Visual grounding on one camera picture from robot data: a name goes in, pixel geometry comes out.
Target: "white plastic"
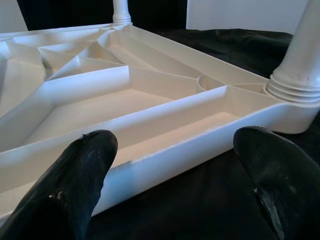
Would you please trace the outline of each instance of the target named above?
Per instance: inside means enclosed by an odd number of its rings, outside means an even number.
[[[90,131],[119,143],[95,215],[231,149],[241,127],[301,133],[319,109],[263,94],[267,79],[130,24],[0,39],[0,224]]]
[[[128,0],[113,0],[113,23],[115,25],[132,24]]]
[[[320,1],[309,0],[281,65],[266,90],[279,99],[303,105],[320,101]]]

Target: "black cloth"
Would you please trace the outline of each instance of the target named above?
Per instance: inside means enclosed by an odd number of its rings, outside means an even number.
[[[241,29],[159,34],[264,77],[282,61],[292,37]],[[320,115],[306,132],[281,135],[320,163]],[[253,189],[230,150],[93,217],[87,239],[277,240]]]
[[[185,28],[187,0],[127,0],[141,29]],[[113,0],[17,0],[29,31],[112,23]]]

